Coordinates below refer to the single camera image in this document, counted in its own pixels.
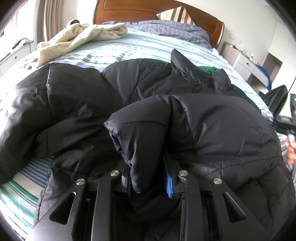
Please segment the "right hand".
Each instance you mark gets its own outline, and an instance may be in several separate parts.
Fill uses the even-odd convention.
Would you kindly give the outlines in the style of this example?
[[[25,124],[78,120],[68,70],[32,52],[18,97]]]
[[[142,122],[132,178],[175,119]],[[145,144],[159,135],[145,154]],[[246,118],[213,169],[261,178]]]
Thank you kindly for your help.
[[[295,155],[295,141],[292,139],[292,136],[288,136],[285,139],[287,144],[287,164],[292,167],[295,164],[296,155]]]

